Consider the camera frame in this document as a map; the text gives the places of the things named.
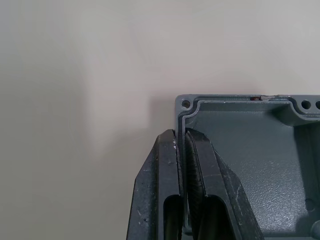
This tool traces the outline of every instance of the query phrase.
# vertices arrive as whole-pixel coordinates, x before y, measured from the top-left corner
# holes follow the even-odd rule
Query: black clamp jaw
[[[263,240],[239,178],[209,139],[187,129],[185,149],[181,162],[173,130],[157,137],[135,179],[126,239]]]

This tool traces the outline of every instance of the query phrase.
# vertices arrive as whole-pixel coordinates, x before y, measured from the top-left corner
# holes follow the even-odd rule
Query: gray background
[[[0,238],[125,239],[179,94],[319,94],[318,0],[0,1]]]

